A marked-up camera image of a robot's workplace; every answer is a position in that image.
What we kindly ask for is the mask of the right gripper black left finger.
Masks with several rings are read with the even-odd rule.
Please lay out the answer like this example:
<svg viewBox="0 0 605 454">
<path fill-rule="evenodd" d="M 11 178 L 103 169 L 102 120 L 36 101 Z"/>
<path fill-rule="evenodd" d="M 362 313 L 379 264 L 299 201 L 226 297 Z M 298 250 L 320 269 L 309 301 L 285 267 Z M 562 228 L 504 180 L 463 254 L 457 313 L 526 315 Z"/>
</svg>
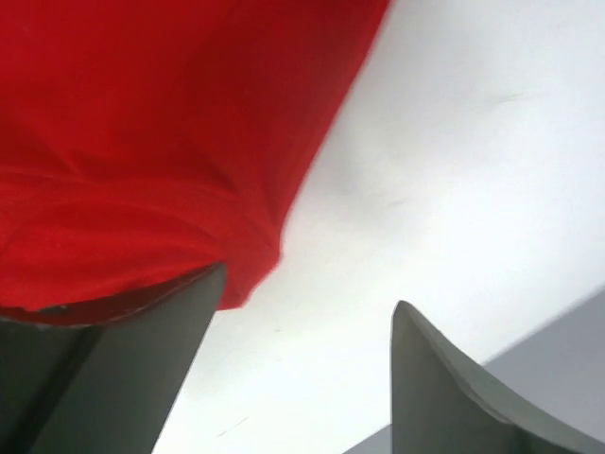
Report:
<svg viewBox="0 0 605 454">
<path fill-rule="evenodd" d="M 149 453 L 226 282 L 222 265 L 109 298 L 1 312 L 5 453 Z"/>
</svg>

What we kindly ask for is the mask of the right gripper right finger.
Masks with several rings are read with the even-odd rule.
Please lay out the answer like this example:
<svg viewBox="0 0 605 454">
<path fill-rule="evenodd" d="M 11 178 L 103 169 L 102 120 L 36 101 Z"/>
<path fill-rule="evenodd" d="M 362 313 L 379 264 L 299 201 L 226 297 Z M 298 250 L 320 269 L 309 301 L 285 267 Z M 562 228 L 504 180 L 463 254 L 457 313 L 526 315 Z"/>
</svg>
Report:
<svg viewBox="0 0 605 454">
<path fill-rule="evenodd" d="M 391 322 L 391 450 L 603 454 L 603 442 L 514 392 L 401 301 Z"/>
</svg>

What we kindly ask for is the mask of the red t shirt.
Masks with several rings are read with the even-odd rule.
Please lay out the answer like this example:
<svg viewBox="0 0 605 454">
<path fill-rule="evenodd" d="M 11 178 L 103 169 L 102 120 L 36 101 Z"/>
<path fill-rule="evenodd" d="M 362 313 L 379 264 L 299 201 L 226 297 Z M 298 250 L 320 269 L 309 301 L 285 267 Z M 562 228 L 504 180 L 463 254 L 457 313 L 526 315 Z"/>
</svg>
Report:
<svg viewBox="0 0 605 454">
<path fill-rule="evenodd" d="M 387 1 L 5 1 L 1 311 L 98 323 L 215 265 L 241 306 Z"/>
</svg>

